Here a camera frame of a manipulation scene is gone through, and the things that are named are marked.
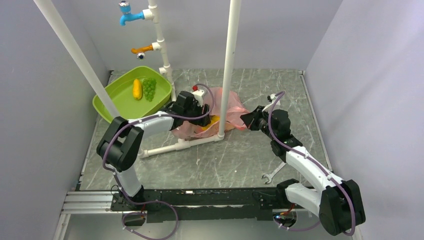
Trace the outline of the pink plastic bag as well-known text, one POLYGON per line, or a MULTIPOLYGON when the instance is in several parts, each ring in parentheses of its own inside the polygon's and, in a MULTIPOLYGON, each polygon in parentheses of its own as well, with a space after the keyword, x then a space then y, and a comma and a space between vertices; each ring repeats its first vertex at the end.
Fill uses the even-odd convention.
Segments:
MULTIPOLYGON (((210 116, 220 116, 221 118, 221 106, 222 106, 222 93, 221 87, 212 87, 211 92, 213 96, 207 94, 204 98, 204 103, 211 105, 214 100, 214 107, 209 113, 210 116)), ((243 130, 246 128, 243 121, 240 119, 241 115, 247 114, 249 111, 242 105, 237 93, 230 91, 228 96, 226 117, 225 117, 225 131, 232 130, 234 128, 243 130)), ((184 121, 183 124, 172 130, 173 135, 179 139, 189 138, 208 138, 216 135, 219 132, 219 122, 216 122, 209 129, 202 131, 201 126, 191 124, 188 121, 184 121)))

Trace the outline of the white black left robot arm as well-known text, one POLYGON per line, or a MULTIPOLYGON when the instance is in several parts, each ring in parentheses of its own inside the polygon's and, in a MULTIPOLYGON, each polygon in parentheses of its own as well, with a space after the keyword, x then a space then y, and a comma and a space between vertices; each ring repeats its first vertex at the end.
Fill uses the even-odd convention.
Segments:
POLYGON ((143 138, 175 130, 185 122, 201 127, 208 125, 213 105, 204 102, 207 95, 211 95, 211 91, 181 91, 175 101, 153 115, 135 120, 118 116, 112 120, 96 152, 102 158, 103 167, 114 175, 129 209, 139 209, 145 200, 144 187, 134 168, 143 138))

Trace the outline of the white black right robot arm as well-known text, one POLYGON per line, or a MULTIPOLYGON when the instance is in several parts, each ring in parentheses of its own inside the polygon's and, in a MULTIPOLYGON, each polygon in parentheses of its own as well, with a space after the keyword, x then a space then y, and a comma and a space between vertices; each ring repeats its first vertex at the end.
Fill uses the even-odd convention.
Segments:
POLYGON ((267 135, 273 153, 312 185, 308 188, 295 179, 279 183, 275 200, 280 207, 295 204, 305 208, 318 217, 332 236, 349 234, 366 221, 359 185, 352 179, 344 180, 333 174, 309 154, 291 133, 287 111, 277 109, 268 113, 263 106, 258 106, 240 118, 247 129, 267 135))

